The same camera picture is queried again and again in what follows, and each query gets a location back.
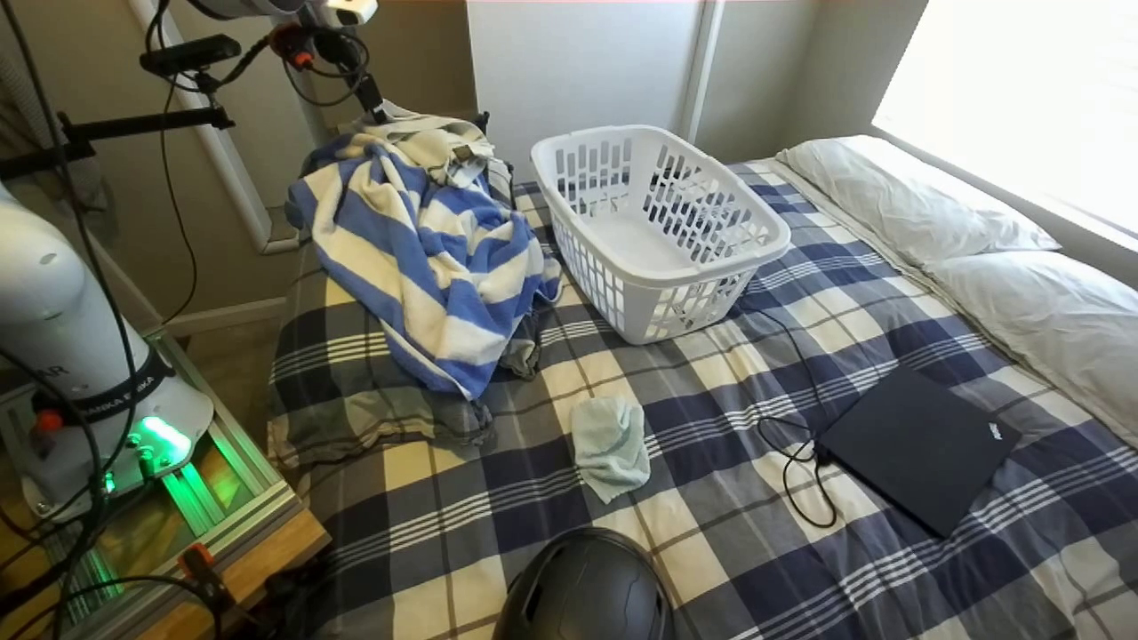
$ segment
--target desk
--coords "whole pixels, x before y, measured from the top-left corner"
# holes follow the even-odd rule
[[[74,566],[73,594],[119,576],[183,576],[179,555],[190,546],[207,546],[223,587],[251,608],[267,576],[312,560],[329,546],[329,534],[222,407],[185,351],[169,338],[150,338],[150,346],[163,351],[183,380],[215,397],[216,415],[190,466],[112,501],[113,517],[96,549]],[[32,387],[18,387],[0,402],[8,414],[29,414],[29,395]],[[32,517],[16,490],[11,469],[0,478],[0,487],[5,508],[29,527]],[[68,546],[68,534],[61,534],[47,551],[0,568],[0,591],[16,591],[23,580],[40,576],[68,551]],[[0,563],[18,549],[23,542],[0,527]],[[23,631],[37,612],[55,608],[56,597],[56,587],[43,591],[37,601],[0,618],[0,638]],[[210,612],[174,587],[108,587],[73,601],[63,631],[63,638],[210,638]]]

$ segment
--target green light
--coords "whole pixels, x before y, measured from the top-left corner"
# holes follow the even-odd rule
[[[139,420],[130,437],[153,478],[183,466],[194,451],[194,442],[163,415]]]

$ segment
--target bed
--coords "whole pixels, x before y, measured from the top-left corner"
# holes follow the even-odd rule
[[[1133,395],[1095,390],[1125,384],[1117,370],[1102,384],[1095,367],[1064,377],[1034,362],[1034,341],[1019,332],[1040,332],[999,325],[994,294],[1003,291],[968,284],[973,259],[1058,259],[1048,240],[943,179],[895,179],[876,152],[868,179],[850,179],[850,149],[803,145],[732,169],[790,226],[795,249],[761,267],[722,325],[635,350],[568,281],[546,325],[541,370],[494,380],[476,407],[415,387],[373,318],[307,255],[267,442],[334,542],[332,576],[297,606],[298,638],[491,638],[510,580],[578,527],[607,527],[650,551],[681,638],[1138,632]],[[916,186],[938,204],[927,218],[987,209],[981,235],[927,235],[927,222],[881,231],[881,190]],[[550,243],[546,195],[523,186],[517,204]],[[920,249],[927,240],[951,240],[951,255]],[[1080,284],[1117,287],[1089,299],[1109,307],[1091,318],[1135,327],[1138,314],[1117,314],[1133,287],[1098,275]],[[1021,429],[945,542],[842,466],[816,478],[790,458],[892,367]],[[612,506],[578,480],[568,433],[573,407],[604,395],[644,407],[650,455],[650,480]]]

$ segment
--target white pillow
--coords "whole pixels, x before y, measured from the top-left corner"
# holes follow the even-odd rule
[[[1061,249],[1025,215],[881,140],[816,140],[783,149],[780,160],[918,267]]]
[[[988,254],[932,277],[1003,346],[1138,448],[1138,291],[1061,254]]]

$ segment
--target window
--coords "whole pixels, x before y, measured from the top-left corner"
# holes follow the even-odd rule
[[[876,128],[1138,240],[1138,3],[932,0]]]

